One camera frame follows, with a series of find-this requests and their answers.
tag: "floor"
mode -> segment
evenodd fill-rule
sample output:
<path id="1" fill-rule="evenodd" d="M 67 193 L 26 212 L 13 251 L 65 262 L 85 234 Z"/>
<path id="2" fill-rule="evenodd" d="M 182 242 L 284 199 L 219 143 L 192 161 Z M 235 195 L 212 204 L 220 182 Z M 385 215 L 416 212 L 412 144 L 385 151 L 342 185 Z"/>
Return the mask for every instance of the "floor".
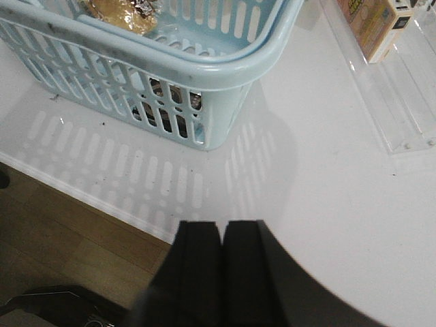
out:
<path id="1" fill-rule="evenodd" d="M 76 284 L 130 308 L 169 244 L 0 168 L 11 178 L 0 189 L 0 304 L 33 287 Z M 0 317 L 0 326 L 26 326 L 22 319 L 13 312 Z"/>

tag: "plastic basket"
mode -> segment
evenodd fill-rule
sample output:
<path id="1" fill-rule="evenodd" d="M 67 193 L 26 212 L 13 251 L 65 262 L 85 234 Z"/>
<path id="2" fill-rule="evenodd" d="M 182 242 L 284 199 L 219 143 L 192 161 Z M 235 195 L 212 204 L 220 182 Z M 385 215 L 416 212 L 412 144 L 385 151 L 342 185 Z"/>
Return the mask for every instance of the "plastic basket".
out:
<path id="1" fill-rule="evenodd" d="M 168 21 L 150 39 L 81 15 L 74 1 L 31 2 L 1 1 L 0 37 L 49 91 L 200 150 L 224 142 L 302 5 L 164 0 Z"/>

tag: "white countertop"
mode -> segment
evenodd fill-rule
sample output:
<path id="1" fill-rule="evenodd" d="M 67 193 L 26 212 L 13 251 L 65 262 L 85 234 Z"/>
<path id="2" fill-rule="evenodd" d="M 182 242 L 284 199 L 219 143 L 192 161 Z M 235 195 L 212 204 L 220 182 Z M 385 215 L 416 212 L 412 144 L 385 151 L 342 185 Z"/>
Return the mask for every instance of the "white countertop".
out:
<path id="1" fill-rule="evenodd" d="M 436 152 L 387 154 L 317 1 L 211 152 L 51 99 L 3 42 L 0 63 L 1 162 L 169 242 L 263 219 L 355 308 L 436 326 Z"/>

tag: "food in basket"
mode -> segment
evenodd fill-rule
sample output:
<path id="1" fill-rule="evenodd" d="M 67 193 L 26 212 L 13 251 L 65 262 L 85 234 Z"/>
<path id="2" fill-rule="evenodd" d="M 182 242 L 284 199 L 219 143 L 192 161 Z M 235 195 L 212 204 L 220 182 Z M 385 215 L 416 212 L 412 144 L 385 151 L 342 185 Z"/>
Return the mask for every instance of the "food in basket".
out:
<path id="1" fill-rule="evenodd" d="M 79 0 L 94 17 L 144 35 L 157 26 L 156 0 Z"/>

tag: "box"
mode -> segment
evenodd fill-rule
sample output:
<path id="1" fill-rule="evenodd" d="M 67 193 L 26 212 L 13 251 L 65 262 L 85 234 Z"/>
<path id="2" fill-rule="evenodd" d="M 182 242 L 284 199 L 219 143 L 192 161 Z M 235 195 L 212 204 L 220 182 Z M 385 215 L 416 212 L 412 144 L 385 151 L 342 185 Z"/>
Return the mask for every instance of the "box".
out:
<path id="1" fill-rule="evenodd" d="M 412 10 L 405 0 L 337 0 L 369 63 L 383 60 Z"/>

